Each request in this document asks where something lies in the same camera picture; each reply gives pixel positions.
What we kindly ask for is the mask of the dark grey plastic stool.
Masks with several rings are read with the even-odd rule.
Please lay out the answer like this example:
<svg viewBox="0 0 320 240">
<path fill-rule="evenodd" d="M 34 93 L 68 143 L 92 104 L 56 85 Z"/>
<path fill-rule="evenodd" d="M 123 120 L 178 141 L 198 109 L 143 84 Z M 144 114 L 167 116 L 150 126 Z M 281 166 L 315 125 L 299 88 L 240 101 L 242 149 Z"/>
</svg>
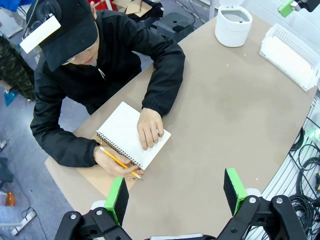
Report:
<svg viewBox="0 0 320 240">
<path fill-rule="evenodd" d="M 171 12 L 158 21 L 156 31 L 160 35 L 180 42 L 194 31 L 194 23 L 180 13 Z"/>
</svg>

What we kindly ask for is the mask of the cardboard pieces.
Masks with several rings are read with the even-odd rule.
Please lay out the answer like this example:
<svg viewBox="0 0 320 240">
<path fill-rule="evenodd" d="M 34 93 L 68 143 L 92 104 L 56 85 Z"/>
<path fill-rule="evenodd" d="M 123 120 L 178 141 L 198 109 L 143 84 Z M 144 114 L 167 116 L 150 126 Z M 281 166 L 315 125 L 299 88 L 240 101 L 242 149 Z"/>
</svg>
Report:
<svg viewBox="0 0 320 240">
<path fill-rule="evenodd" d="M 152 6 L 143 0 L 112 0 L 111 3 L 119 7 L 119 12 L 126 15 L 135 15 L 139 18 L 152 9 Z"/>
</svg>

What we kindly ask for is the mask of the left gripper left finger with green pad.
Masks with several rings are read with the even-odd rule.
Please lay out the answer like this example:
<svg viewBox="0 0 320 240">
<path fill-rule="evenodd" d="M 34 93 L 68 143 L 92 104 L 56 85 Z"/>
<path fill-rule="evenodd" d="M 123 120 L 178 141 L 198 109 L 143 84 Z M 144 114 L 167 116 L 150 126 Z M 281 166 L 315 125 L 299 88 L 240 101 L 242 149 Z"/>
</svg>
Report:
<svg viewBox="0 0 320 240">
<path fill-rule="evenodd" d="M 66 212 L 54 240 L 130 240 L 122 224 L 129 200 L 129 191 L 123 177 L 114 179 L 102 206 L 82 215 Z"/>
</svg>

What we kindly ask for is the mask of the white perforated plastic basket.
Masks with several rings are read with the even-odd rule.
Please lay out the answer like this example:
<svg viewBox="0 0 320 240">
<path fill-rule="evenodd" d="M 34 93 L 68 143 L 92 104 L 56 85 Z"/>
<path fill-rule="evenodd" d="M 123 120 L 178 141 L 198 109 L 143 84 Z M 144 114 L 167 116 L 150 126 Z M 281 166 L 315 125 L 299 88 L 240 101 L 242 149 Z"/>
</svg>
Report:
<svg viewBox="0 0 320 240">
<path fill-rule="evenodd" d="M 308 85 L 303 85 L 298 80 L 295 79 L 294 76 L 287 73 L 286 70 L 282 70 L 277 64 L 274 64 L 272 60 L 270 60 L 264 54 L 264 46 L 266 45 L 265 42 L 268 38 L 278 37 L 283 43 L 288 45 L 292 50 L 294 50 L 297 54 L 299 54 L 304 60 L 306 60 L 309 64 L 311 69 L 313 70 L 313 75 Z M 276 66 L 279 70 L 285 73 L 288 77 L 290 77 L 297 85 L 299 85 L 304 91 L 308 91 L 313 87 L 318 85 L 318 81 L 320 79 L 320 54 L 315 52 L 312 48 L 310 48 L 306 43 L 304 43 L 301 39 L 291 33 L 289 30 L 285 29 L 283 26 L 276 23 L 273 27 L 271 27 L 264 39 L 261 42 L 261 47 L 259 54 Z"/>
</svg>

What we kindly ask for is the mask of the person's torso in black jacket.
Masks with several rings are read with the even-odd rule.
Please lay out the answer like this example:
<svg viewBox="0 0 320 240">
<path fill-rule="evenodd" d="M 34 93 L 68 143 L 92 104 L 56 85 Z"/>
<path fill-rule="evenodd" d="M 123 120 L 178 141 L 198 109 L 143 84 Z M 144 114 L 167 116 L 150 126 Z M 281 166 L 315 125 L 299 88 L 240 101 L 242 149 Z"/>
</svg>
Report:
<svg viewBox="0 0 320 240">
<path fill-rule="evenodd" d="M 41 57 L 34 73 L 35 106 L 61 108 L 63 99 L 70 98 L 92 114 L 141 72 L 139 50 L 174 41 L 108 10 L 97 14 L 96 29 L 100 43 L 95 63 L 75 65 L 67 61 L 51 71 L 45 55 Z"/>
</svg>

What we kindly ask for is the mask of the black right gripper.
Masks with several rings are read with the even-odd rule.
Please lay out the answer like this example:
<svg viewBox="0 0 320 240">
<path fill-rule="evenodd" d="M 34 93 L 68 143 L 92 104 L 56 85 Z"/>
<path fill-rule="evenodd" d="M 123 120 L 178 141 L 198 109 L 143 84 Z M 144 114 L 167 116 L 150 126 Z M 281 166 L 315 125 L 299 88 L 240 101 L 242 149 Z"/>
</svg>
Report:
<svg viewBox="0 0 320 240">
<path fill-rule="evenodd" d="M 306 9 L 308 12 L 313 12 L 320 5 L 320 0 L 286 0 L 277 11 L 284 18 L 288 17 L 293 11 L 298 12 L 301 9 Z"/>
</svg>

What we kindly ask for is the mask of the blue dustpan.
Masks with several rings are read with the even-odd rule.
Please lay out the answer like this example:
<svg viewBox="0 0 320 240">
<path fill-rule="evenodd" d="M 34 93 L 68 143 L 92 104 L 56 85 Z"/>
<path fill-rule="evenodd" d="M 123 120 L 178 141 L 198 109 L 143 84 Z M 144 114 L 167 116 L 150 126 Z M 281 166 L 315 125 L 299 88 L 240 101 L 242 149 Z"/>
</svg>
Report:
<svg viewBox="0 0 320 240">
<path fill-rule="evenodd" d="M 5 90 L 4 91 L 5 105 L 8 107 L 18 95 L 19 93 L 16 92 L 13 88 L 11 88 L 10 90 Z"/>
</svg>

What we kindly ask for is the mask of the black cap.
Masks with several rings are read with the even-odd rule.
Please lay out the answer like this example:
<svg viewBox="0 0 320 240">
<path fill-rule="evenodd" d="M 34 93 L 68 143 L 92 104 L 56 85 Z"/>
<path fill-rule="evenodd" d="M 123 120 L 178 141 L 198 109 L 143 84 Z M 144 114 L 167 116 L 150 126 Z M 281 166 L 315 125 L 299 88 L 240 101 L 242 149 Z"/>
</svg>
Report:
<svg viewBox="0 0 320 240">
<path fill-rule="evenodd" d="M 56 17 L 61 27 L 38 46 L 53 72 L 91 47 L 98 31 L 87 0 L 35 0 L 27 12 L 23 39 L 47 20 L 49 14 Z"/>
</svg>

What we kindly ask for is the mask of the orange container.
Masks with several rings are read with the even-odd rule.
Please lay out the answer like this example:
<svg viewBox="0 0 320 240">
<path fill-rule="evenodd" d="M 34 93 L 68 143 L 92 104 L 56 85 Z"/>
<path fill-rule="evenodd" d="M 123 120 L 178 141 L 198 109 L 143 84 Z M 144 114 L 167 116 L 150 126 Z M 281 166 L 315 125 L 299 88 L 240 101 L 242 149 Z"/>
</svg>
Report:
<svg viewBox="0 0 320 240">
<path fill-rule="evenodd" d="M 5 206 L 6 207 L 13 207 L 16 204 L 15 196 L 12 192 L 5 192 Z"/>
</svg>

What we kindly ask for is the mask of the person's right forearm black sleeve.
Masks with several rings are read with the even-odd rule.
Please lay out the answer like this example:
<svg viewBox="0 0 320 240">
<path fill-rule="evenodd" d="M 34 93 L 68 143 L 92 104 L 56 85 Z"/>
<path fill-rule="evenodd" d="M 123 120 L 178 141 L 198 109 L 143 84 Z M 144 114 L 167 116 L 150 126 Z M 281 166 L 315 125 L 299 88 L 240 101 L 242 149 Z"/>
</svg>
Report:
<svg viewBox="0 0 320 240">
<path fill-rule="evenodd" d="M 45 109 L 36 105 L 30 128 L 40 147 L 59 165 L 72 168 L 90 168 L 97 164 L 94 158 L 97 142 L 77 137 L 59 125 L 61 108 Z"/>
</svg>

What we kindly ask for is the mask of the red bag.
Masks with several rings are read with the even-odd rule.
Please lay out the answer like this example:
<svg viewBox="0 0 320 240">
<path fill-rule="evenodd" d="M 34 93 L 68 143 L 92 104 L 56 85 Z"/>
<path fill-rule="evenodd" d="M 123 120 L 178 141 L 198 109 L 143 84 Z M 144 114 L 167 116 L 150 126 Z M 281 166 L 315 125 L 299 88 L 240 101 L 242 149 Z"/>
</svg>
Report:
<svg viewBox="0 0 320 240">
<path fill-rule="evenodd" d="M 118 7 L 113 3 L 114 0 L 86 0 L 89 4 L 94 2 L 97 11 L 110 10 L 118 11 Z"/>
</svg>

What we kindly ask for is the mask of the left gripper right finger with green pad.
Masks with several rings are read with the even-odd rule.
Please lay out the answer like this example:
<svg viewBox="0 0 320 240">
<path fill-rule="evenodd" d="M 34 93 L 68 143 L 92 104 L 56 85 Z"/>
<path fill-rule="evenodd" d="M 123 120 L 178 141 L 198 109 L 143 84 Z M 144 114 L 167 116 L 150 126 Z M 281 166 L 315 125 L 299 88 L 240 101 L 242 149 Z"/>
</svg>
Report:
<svg viewBox="0 0 320 240">
<path fill-rule="evenodd" d="M 271 200 L 249 195 L 235 168 L 224 170 L 223 190 L 232 214 L 216 240 L 244 240 L 253 227 L 262 227 L 269 240 L 307 240 L 307 235 L 285 195 Z"/>
</svg>

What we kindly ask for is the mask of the white stand pole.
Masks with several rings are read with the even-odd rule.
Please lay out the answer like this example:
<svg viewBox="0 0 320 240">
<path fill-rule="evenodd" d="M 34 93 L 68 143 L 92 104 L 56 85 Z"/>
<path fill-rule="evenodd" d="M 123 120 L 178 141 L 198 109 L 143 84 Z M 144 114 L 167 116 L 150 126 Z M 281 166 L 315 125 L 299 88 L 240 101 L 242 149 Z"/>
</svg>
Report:
<svg viewBox="0 0 320 240">
<path fill-rule="evenodd" d="M 216 5 L 219 0 L 209 0 L 209 20 L 212 20 L 217 15 Z"/>
</svg>

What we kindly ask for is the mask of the person's left forearm black sleeve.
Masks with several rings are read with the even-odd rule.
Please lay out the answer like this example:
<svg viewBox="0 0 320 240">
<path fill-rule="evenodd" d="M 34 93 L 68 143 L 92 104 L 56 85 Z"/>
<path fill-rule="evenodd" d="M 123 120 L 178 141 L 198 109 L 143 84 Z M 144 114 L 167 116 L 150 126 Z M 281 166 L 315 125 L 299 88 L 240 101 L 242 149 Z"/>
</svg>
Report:
<svg viewBox="0 0 320 240">
<path fill-rule="evenodd" d="M 164 116 L 170 112 L 181 87 L 186 56 L 181 47 L 170 39 L 139 52 L 153 60 L 154 68 L 142 108 Z"/>
</svg>

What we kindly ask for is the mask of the person's left hand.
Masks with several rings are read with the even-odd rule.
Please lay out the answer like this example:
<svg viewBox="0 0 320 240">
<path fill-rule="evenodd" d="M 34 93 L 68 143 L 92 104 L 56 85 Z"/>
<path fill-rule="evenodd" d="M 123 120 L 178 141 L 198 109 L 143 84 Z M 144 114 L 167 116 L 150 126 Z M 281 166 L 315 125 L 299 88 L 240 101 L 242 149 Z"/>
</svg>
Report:
<svg viewBox="0 0 320 240">
<path fill-rule="evenodd" d="M 152 148 L 165 133 L 161 115 L 153 109 L 143 108 L 137 122 L 137 132 L 142 149 Z"/>
</svg>

